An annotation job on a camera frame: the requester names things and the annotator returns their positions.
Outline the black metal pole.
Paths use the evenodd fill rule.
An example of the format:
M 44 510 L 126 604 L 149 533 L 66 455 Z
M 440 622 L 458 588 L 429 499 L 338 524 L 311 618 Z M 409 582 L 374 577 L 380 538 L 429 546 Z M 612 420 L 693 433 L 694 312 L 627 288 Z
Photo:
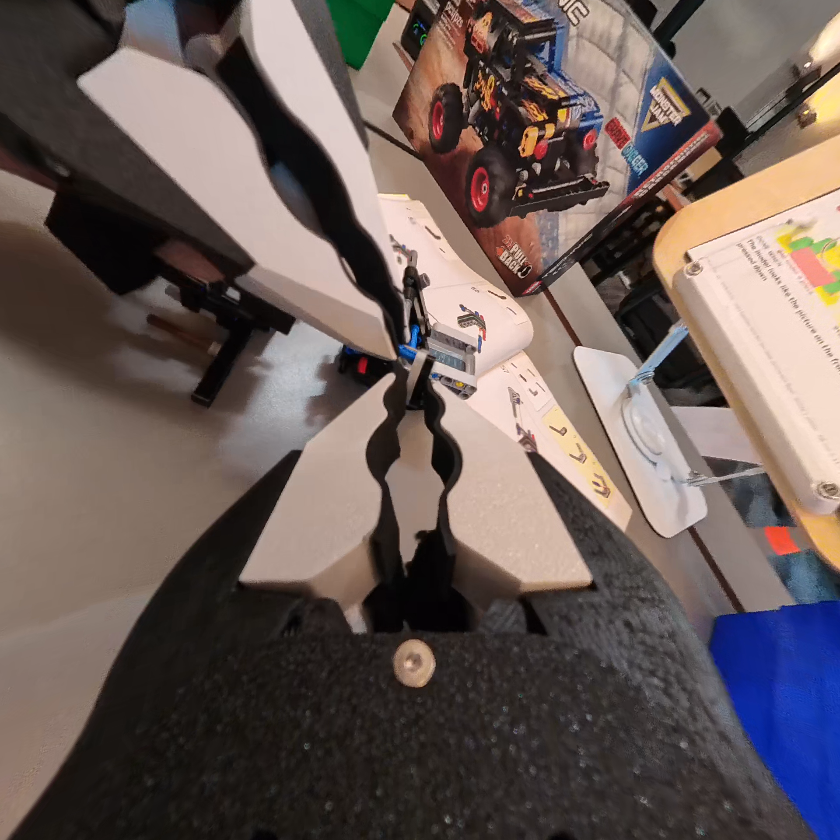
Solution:
M 677 33 L 688 23 L 697 10 L 705 3 L 703 0 L 677 1 L 654 31 L 654 37 L 661 46 L 673 41 Z

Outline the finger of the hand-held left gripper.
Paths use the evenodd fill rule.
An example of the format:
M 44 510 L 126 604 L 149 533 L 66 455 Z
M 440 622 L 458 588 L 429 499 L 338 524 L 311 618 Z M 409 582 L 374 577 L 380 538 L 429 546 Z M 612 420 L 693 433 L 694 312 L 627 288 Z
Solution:
M 385 227 L 358 102 L 324 2 L 239 2 L 219 32 L 220 86 L 253 128 L 280 200 L 339 258 L 384 332 L 404 332 L 402 274 Z
M 243 292 L 343 344 L 396 359 L 400 341 L 388 334 L 382 304 L 282 202 L 246 121 L 212 81 L 120 48 L 78 85 L 254 261 L 238 280 Z

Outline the light wooden board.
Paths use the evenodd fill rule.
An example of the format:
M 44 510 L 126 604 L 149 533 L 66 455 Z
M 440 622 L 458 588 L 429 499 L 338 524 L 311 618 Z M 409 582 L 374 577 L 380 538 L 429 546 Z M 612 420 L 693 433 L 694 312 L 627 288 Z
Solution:
M 723 370 L 717 346 L 704 334 L 682 293 L 675 288 L 678 273 L 688 264 L 688 253 L 713 239 L 733 234 L 765 219 L 785 214 L 839 187 L 839 137 L 836 135 L 791 158 L 751 175 L 725 189 L 688 204 L 663 226 L 653 248 L 658 278 L 689 335 L 725 396 L 729 407 L 763 462 L 788 511 L 821 559 L 839 569 L 838 516 L 816 516 L 796 500 L 790 482 L 765 443 L 736 386 Z

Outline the green plastic bin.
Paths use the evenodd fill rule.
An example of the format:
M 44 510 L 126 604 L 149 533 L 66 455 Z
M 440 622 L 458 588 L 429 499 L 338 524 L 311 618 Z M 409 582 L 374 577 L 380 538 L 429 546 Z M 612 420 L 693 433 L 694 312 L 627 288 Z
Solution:
M 362 68 L 393 1 L 326 1 L 345 62 Z

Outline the white framed instruction sign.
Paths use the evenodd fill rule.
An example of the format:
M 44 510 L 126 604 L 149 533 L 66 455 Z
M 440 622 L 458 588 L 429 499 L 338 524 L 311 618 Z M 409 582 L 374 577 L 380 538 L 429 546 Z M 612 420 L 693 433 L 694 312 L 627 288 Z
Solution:
M 675 276 L 799 504 L 838 508 L 839 191 L 687 252 Z

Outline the black device with screen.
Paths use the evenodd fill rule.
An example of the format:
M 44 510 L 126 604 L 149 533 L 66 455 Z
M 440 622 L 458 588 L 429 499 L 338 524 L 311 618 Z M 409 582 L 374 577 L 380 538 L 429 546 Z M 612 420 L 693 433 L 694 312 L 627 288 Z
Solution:
M 440 10 L 439 1 L 397 1 L 396 4 L 408 12 L 407 21 L 394 47 L 408 66 L 416 61 Z

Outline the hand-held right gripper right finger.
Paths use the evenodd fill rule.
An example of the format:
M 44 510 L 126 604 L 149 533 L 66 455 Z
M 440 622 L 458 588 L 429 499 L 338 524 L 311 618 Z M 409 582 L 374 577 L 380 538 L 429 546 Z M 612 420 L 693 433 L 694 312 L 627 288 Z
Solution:
M 441 385 L 426 383 L 423 410 L 443 483 L 423 531 L 423 630 L 466 631 L 494 602 L 590 588 L 530 454 Z

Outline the black chair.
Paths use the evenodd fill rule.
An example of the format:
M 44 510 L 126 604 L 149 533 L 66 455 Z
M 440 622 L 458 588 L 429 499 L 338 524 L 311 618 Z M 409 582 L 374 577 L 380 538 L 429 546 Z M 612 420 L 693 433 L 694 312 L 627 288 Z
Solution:
M 725 166 L 716 175 L 689 175 L 688 186 L 679 191 L 689 199 L 709 195 L 742 178 L 728 156 L 747 137 L 746 126 L 731 107 L 720 110 L 716 124 L 721 140 L 714 151 Z M 665 196 L 652 198 L 604 238 L 584 262 L 592 285 L 642 361 L 678 319 L 653 265 L 656 235 L 676 214 L 676 204 L 676 199 Z M 676 406 L 723 405 L 706 363 L 688 338 L 657 368 L 654 383 Z

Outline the white metal stand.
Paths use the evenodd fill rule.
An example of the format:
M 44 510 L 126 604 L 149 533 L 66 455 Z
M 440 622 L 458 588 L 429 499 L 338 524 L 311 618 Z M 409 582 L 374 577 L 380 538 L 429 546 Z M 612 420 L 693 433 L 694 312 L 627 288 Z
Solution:
M 573 353 L 638 505 L 651 528 L 665 539 L 707 515 L 702 487 L 765 473 L 760 465 L 725 476 L 706 476 L 690 468 L 649 388 L 657 368 L 687 334 L 687 326 L 678 320 L 639 367 L 619 353 L 583 346 Z

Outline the white lego instruction booklet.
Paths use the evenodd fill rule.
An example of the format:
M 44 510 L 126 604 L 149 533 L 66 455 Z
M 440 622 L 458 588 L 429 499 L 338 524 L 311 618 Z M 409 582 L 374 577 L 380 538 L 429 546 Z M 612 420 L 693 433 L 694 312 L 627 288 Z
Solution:
M 433 315 L 444 316 L 439 302 L 460 302 L 486 321 L 477 390 L 466 404 L 527 453 L 540 455 L 625 531 L 631 518 L 628 502 L 526 354 L 533 326 L 522 306 L 456 255 L 422 203 L 405 194 L 378 198 L 396 264 L 404 269 L 414 252 L 417 269 L 432 282 L 433 291 L 424 295 Z

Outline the monster truck lego box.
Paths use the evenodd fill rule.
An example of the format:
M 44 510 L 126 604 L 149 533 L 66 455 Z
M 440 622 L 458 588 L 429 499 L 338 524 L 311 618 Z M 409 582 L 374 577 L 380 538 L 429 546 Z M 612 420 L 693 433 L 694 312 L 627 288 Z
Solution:
M 721 139 L 618 1 L 440 2 L 393 118 L 518 298 Z

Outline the grey lego assembly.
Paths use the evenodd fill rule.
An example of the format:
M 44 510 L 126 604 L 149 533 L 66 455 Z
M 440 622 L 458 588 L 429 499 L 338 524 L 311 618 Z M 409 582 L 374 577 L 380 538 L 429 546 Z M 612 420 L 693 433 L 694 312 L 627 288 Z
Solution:
M 438 303 L 442 318 L 433 315 L 424 293 L 432 292 L 428 275 L 416 266 L 412 252 L 402 275 L 402 295 L 406 339 L 401 344 L 401 360 L 412 365 L 421 352 L 432 362 L 429 378 L 443 385 L 462 400 L 476 393 L 476 366 L 487 338 L 487 322 L 465 304 Z

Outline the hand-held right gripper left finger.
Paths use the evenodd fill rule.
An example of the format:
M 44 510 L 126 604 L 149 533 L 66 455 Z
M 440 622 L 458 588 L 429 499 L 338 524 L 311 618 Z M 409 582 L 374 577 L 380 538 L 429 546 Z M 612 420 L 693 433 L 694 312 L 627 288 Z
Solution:
M 401 456 L 406 375 L 388 373 L 300 452 L 238 582 L 335 602 L 356 634 L 375 631 L 366 599 L 403 577 L 387 473 Z

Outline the black red lego piece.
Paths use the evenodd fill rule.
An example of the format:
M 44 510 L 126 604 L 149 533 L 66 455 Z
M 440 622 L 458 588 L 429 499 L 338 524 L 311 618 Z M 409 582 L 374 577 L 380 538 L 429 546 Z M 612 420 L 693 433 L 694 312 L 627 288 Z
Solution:
M 364 387 L 372 387 L 382 377 L 392 372 L 390 361 L 357 351 L 348 345 L 341 347 L 337 364 L 341 375 L 351 378 L 352 381 Z

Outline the blue plastic bin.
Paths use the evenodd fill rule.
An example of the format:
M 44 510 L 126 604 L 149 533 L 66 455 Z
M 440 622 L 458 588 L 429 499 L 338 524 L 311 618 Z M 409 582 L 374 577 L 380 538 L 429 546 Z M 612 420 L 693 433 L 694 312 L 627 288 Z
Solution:
M 818 838 L 839 838 L 839 603 L 722 615 L 710 653 L 742 726 Z

